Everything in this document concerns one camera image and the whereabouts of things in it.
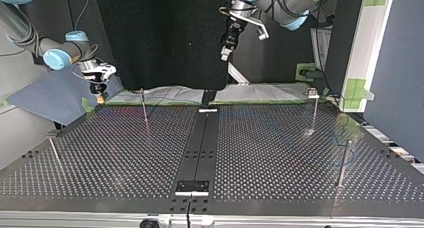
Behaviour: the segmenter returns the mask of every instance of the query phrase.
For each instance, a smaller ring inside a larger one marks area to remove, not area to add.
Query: black backdrop
[[[228,0],[97,0],[126,89],[183,85],[221,90],[220,60]]]

